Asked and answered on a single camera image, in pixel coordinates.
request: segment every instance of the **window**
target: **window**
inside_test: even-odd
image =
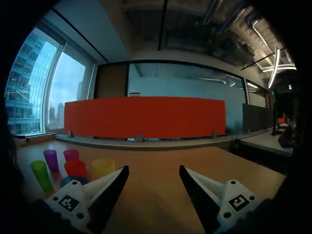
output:
[[[65,103],[87,99],[95,65],[71,39],[40,27],[21,47],[5,90],[8,125],[17,135],[64,128]]]
[[[35,45],[35,48],[37,50],[41,50],[43,48],[44,42],[42,41],[37,41],[37,44]]]
[[[32,48],[27,45],[27,44],[24,44],[22,49],[21,49],[21,52],[25,55],[29,55],[30,51],[32,50]]]
[[[67,45],[54,72],[49,99],[48,129],[64,128],[65,103],[87,99],[94,63]]]
[[[30,55],[29,55],[29,59],[31,60],[31,61],[36,61],[36,59],[38,58],[38,54],[36,53],[36,52],[31,52],[30,53]]]
[[[269,92],[255,83],[246,80],[249,104],[269,108]]]
[[[15,60],[14,66],[23,68],[25,62],[26,62],[25,59],[23,59],[23,58],[21,58],[21,57],[17,57],[16,60]]]
[[[12,83],[12,84],[18,83],[20,81],[20,76],[21,74],[18,74],[16,72],[11,72],[9,83]]]
[[[182,64],[131,64],[130,93],[140,96],[175,96],[225,101],[226,134],[243,131],[243,79],[207,68]]]
[[[27,74],[31,74],[33,69],[33,65],[31,64],[25,64],[24,66],[24,72]]]
[[[42,97],[48,72],[59,46],[36,28],[17,55],[7,83],[5,105],[8,125],[18,135],[43,131]]]

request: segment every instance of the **yellow cup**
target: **yellow cup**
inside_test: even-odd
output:
[[[96,177],[101,178],[115,171],[115,161],[103,158],[96,159],[92,161],[92,167]]]

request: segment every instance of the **gray partition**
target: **gray partition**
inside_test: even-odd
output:
[[[259,131],[273,127],[273,110],[243,104],[243,130]]]

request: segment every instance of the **green cup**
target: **green cup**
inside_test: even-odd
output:
[[[48,171],[46,169],[46,163],[44,161],[34,161],[32,162],[31,167],[43,191],[51,190],[52,184],[49,179]]]

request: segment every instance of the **purple cup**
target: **purple cup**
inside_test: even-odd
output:
[[[57,172],[59,170],[59,165],[57,163],[57,154],[54,149],[47,149],[43,152],[44,157],[46,158],[46,162],[50,171]]]
[[[64,151],[64,156],[67,161],[71,161],[71,160],[79,160],[79,151],[75,150],[75,149],[68,149]]]

